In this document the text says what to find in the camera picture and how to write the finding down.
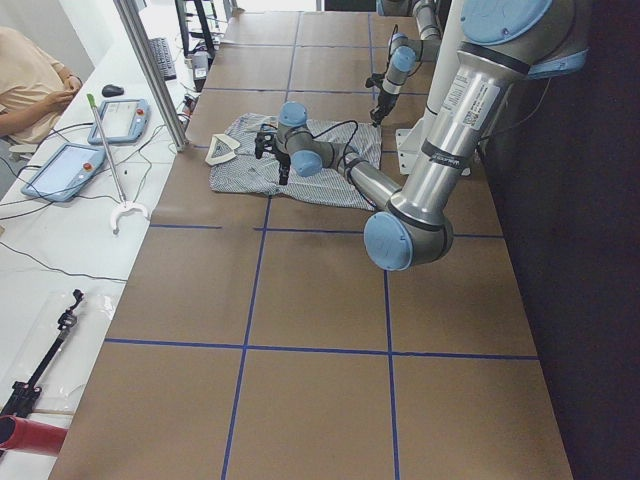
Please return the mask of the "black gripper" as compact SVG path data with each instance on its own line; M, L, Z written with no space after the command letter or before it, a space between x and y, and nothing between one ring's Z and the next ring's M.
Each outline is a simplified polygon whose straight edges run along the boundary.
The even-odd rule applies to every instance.
M282 152L275 153L276 160L279 162L279 185L288 185L289 172L291 167L291 158L288 154Z
M379 92L377 106L370 111L370 117L373 125L382 124L383 120L389 115L391 109L395 107L398 98L398 94L392 94L387 91Z

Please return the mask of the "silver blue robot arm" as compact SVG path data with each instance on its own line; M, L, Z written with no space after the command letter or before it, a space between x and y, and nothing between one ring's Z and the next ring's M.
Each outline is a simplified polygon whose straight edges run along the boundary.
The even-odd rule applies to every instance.
M370 259L398 271L449 251L453 232L445 206L478 143L491 133L503 98L518 81L565 75L584 65L592 5L455 1L445 21L432 1L381 1L377 8L414 17L420 36L390 38L386 70L369 79L379 90L374 123L391 112L416 64L436 65L430 103L410 136L416 151L406 182L394 182L349 145L319 140L297 102L282 106L277 129L258 134L255 150L274 154L282 175L309 177L325 169L342 174L376 207L364 228Z
M370 111L372 124L379 126L394 109L407 79L421 64L437 60L442 33L436 1L377 1L376 11L381 16L413 17L419 34L418 39L411 39L395 26L388 42L385 71L366 79L367 88L379 90L376 106Z

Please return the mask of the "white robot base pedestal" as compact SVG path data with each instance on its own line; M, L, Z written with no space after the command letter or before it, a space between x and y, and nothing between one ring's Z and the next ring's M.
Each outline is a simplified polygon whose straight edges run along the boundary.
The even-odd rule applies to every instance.
M430 133L435 132L435 120L460 66L457 50L464 39L460 20L464 1L450 1L446 19L440 18L440 6L443 4L444 1L410 3L418 24L421 45L425 48L422 60L434 61L435 69L423 117L411 130L399 129L395 134L402 175L412 172L424 141Z

